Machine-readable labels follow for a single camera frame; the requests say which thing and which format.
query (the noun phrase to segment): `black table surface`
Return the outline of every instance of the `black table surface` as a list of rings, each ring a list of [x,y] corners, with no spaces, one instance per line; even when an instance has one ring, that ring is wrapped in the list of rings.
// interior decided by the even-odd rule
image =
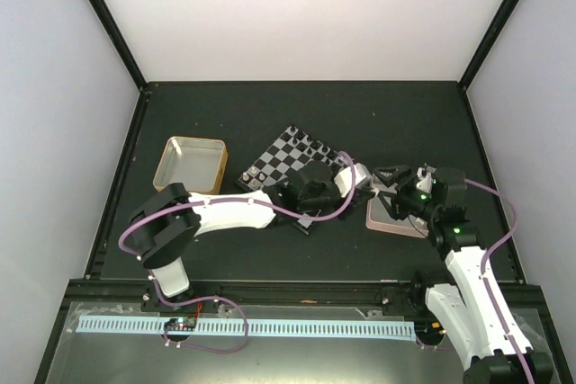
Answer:
[[[117,246],[130,214],[156,190],[152,179],[173,136],[222,139],[229,151],[220,193],[291,123],[356,161],[382,165],[452,166],[488,183],[466,101],[454,82],[180,83],[151,87],[128,173],[108,236],[103,279],[144,279],[146,272]],[[504,234],[495,199],[469,189],[468,217],[488,244]],[[365,226],[366,209],[346,221],[319,224],[309,236],[291,226],[222,230],[191,242],[184,255],[194,280],[408,281],[415,271],[443,268],[426,240]],[[492,256],[500,281],[514,281],[511,251]]]

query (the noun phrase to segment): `open tin box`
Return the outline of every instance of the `open tin box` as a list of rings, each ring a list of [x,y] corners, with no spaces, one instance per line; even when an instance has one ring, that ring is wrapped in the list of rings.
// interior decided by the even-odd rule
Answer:
[[[171,183],[183,183],[189,192],[216,194],[227,160],[226,145],[219,139],[172,137],[152,183],[158,191]]]

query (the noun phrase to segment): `chessboard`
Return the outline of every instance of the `chessboard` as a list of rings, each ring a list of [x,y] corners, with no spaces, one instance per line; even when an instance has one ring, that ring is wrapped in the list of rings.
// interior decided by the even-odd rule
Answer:
[[[310,161],[322,161],[337,174],[345,164],[338,151],[326,142],[315,139],[302,129],[291,125],[278,137],[244,173],[236,184],[246,192],[257,191],[265,186],[278,183],[292,172],[300,170]],[[311,232],[314,223],[298,219],[294,221],[300,231]]]

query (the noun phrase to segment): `wire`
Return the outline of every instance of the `wire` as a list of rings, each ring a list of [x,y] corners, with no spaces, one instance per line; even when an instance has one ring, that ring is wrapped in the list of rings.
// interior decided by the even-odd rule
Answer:
[[[244,313],[242,308],[238,304],[236,304],[234,301],[232,301],[230,299],[224,299],[223,297],[220,297],[220,296],[206,296],[206,297],[199,297],[197,299],[190,299],[187,301],[183,301],[181,303],[173,303],[173,302],[165,299],[164,295],[162,294],[162,290],[160,289],[160,285],[158,284],[158,281],[154,280],[153,282],[154,282],[154,289],[156,290],[156,294],[158,296],[158,300],[160,300],[160,302],[162,302],[166,306],[181,307],[181,306],[193,305],[194,303],[202,303],[203,301],[208,301],[208,300],[221,301],[221,302],[226,303],[226,304],[232,306],[233,308],[235,308],[239,312],[240,316],[242,317],[242,321],[244,321],[244,334],[242,337],[242,341],[238,345],[236,345],[234,348],[230,348],[229,350],[219,350],[216,348],[210,348],[208,346],[203,346],[203,345],[198,345],[198,344],[189,344],[187,342],[177,343],[177,342],[171,341],[168,339],[168,333],[167,333],[168,329],[166,329],[166,331],[163,334],[164,340],[166,341],[167,344],[176,344],[176,345],[180,344],[180,345],[188,347],[188,348],[194,348],[196,350],[205,351],[207,353],[213,353],[213,354],[233,354],[233,353],[237,353],[238,351],[240,351],[248,343],[248,319],[246,318],[246,314]]]
[[[198,303],[198,309],[196,309],[196,315],[195,315],[196,319],[200,317],[200,312],[202,312],[202,303]]]
[[[478,183],[478,182],[475,182],[474,180],[470,180],[470,179],[465,179],[465,181],[468,184],[470,184],[471,186],[475,186],[476,188],[482,189],[486,192],[490,192],[490,193],[496,195],[497,197],[499,197],[501,200],[505,201],[509,205],[510,210],[512,212],[512,218],[514,219],[514,223],[512,224],[510,231],[508,233],[506,233],[499,241],[497,241],[494,245],[492,245],[486,251],[486,254],[484,254],[484,256],[482,257],[481,262],[480,262],[480,270],[481,270],[481,275],[482,275],[482,280],[484,282],[484,286],[486,287],[486,291],[488,292],[488,297],[490,298],[490,302],[492,303],[492,306],[494,307],[494,310],[496,311],[496,315],[498,316],[498,320],[500,321],[500,323],[502,325],[502,329],[504,330],[504,333],[507,335],[508,340],[510,341],[510,344],[514,348],[514,352],[516,353],[516,355],[518,356],[518,359],[520,360],[520,364],[522,365],[522,369],[524,370],[524,373],[526,374],[526,379],[527,379],[529,384],[536,384],[536,382],[534,380],[534,376],[532,375],[532,371],[530,370],[530,367],[528,366],[528,362],[527,362],[524,354],[520,351],[520,347],[518,346],[516,339],[514,338],[513,335],[509,334],[510,328],[508,326],[508,323],[506,322],[506,318],[504,318],[504,314],[502,313],[502,310],[500,309],[498,301],[496,300],[496,297],[494,296],[494,291],[492,290],[492,287],[490,285],[490,281],[489,281],[488,277],[485,276],[486,265],[488,264],[488,261],[490,260],[491,255],[494,253],[494,251],[496,249],[498,249],[499,247],[504,245],[508,241],[508,239],[512,237],[512,234],[514,234],[514,232],[516,231],[516,228],[518,227],[518,215],[516,213],[516,208],[514,207],[514,204],[512,204],[512,202],[509,199],[504,197],[500,192],[496,191],[495,189],[490,188],[490,186],[486,186],[485,184]]]
[[[420,231],[419,229],[416,228],[416,225],[414,225],[414,221],[412,220],[412,218],[410,216],[411,215],[408,215],[408,222],[411,224],[411,226],[420,233],[422,238],[427,238],[428,236],[426,234],[424,234],[422,231]]]
[[[351,168],[351,170],[350,170],[350,172],[351,172],[350,173],[351,174],[350,182],[351,183],[350,184],[351,185],[356,184],[356,170],[354,169],[354,161],[352,160],[350,155],[346,152],[340,152],[339,155],[344,159],[344,161],[346,162],[346,165],[348,165]],[[346,196],[346,199],[344,200],[342,205],[337,210],[333,211],[332,213],[330,213],[326,216],[310,216],[310,215],[305,215],[305,214],[301,214],[301,213],[295,213],[293,211],[283,209],[282,207],[278,207],[278,206],[271,204],[267,201],[253,200],[251,198],[242,198],[242,197],[213,198],[213,199],[210,199],[209,205],[222,204],[222,203],[226,203],[226,202],[244,202],[244,203],[252,202],[253,204],[267,207],[268,209],[272,209],[278,213],[283,213],[284,215],[290,216],[292,218],[311,220],[313,222],[323,222],[323,221],[331,220],[333,218],[337,218],[338,216],[340,216],[340,214],[342,214],[344,212],[344,210],[347,209],[350,202],[352,202],[352,199],[354,198],[354,191],[355,191],[354,187],[350,188],[350,193]],[[186,202],[184,204],[177,204],[175,206],[168,207],[166,209],[157,211],[156,213],[152,213],[151,215],[147,216],[146,218],[143,218],[143,219],[139,220],[138,222],[130,225],[120,235],[120,238],[118,239],[118,247],[123,252],[126,252],[128,254],[138,255],[137,251],[135,251],[134,249],[132,249],[130,247],[127,247],[124,244],[126,242],[126,239],[128,238],[128,236],[130,234],[132,234],[134,231],[136,231],[138,228],[141,228],[141,227],[145,226],[146,224],[148,224],[149,222],[151,222],[155,219],[161,218],[167,214],[174,213],[174,212],[177,212],[180,210],[192,209],[194,207],[205,206],[205,205],[206,205],[206,203],[204,201]]]

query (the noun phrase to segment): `white wall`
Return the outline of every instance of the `white wall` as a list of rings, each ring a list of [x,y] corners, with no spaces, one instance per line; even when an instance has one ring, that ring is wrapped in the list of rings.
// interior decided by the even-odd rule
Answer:
[[[516,245],[576,376],[576,0],[520,0],[470,95]]]
[[[0,371],[30,383],[138,92],[87,0],[0,0]]]
[[[106,0],[148,80],[458,80],[502,0]]]

